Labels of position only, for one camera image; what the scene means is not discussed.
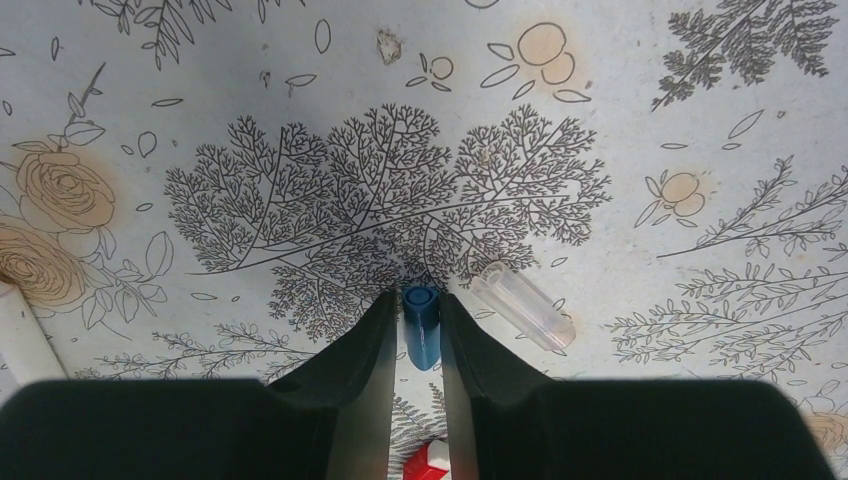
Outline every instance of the red and white object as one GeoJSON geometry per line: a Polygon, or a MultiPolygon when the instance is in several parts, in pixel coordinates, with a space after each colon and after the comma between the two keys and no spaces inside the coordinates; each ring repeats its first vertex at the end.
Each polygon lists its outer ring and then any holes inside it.
{"type": "Polygon", "coordinates": [[[433,440],[403,465],[403,480],[439,480],[450,471],[448,444],[433,440]]]}

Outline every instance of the clear plastic tube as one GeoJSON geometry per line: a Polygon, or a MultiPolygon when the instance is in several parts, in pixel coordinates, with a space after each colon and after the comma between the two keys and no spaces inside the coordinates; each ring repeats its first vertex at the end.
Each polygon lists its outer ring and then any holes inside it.
{"type": "Polygon", "coordinates": [[[577,332],[525,278],[495,262],[471,280],[471,290],[515,328],[545,350],[567,347],[577,332]]]}

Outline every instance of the stain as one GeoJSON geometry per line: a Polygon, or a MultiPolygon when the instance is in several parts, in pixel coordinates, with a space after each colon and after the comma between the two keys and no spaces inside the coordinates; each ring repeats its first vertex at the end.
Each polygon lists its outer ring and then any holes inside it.
{"type": "Polygon", "coordinates": [[[383,59],[383,65],[391,65],[403,54],[403,42],[389,30],[380,30],[377,32],[377,52],[383,59]]]}

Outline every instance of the tree illustration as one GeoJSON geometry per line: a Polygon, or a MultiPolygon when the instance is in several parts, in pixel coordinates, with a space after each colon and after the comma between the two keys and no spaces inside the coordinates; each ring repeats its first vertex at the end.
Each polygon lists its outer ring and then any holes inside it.
{"type": "Polygon", "coordinates": [[[385,288],[527,268],[531,236],[581,245],[610,200],[604,163],[581,158],[595,132],[529,105],[471,129],[456,159],[433,117],[393,104],[326,139],[291,124],[274,148],[250,117],[228,134],[168,171],[170,216],[208,274],[270,266],[272,317],[313,340],[338,338],[385,288]]]}
{"type": "Polygon", "coordinates": [[[838,20],[826,13],[835,6],[826,0],[722,0],[714,14],[673,13],[669,28],[686,46],[663,56],[670,75],[659,81],[663,96],[654,98],[653,110],[688,99],[698,87],[715,87],[726,66],[745,85],[762,83],[778,52],[806,74],[827,75],[822,51],[838,20]]]}

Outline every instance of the orange flower drawing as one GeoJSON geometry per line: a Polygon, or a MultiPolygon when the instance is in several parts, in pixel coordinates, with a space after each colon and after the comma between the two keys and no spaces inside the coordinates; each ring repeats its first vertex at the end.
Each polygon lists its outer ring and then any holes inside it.
{"type": "Polygon", "coordinates": [[[71,153],[28,155],[17,174],[27,223],[50,233],[85,233],[109,223],[115,194],[71,153]]]}
{"type": "Polygon", "coordinates": [[[85,292],[79,261],[24,221],[0,215],[0,272],[36,307],[71,303],[85,292]]]}

